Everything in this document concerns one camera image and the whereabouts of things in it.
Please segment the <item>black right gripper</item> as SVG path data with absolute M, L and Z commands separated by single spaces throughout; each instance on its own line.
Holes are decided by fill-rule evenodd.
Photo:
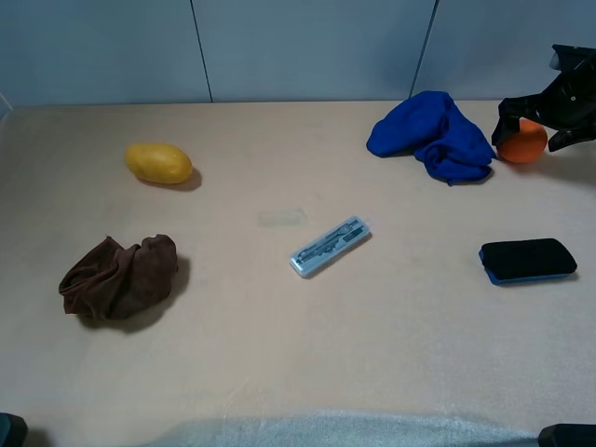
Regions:
M 550 67 L 559 74 L 537 99 L 528 95 L 500 102 L 493 146 L 518 134 L 522 118 L 535 118 L 543 126 L 558 130 L 549 139 L 550 152 L 596 139 L 595 49 L 560 44 L 552 49 Z

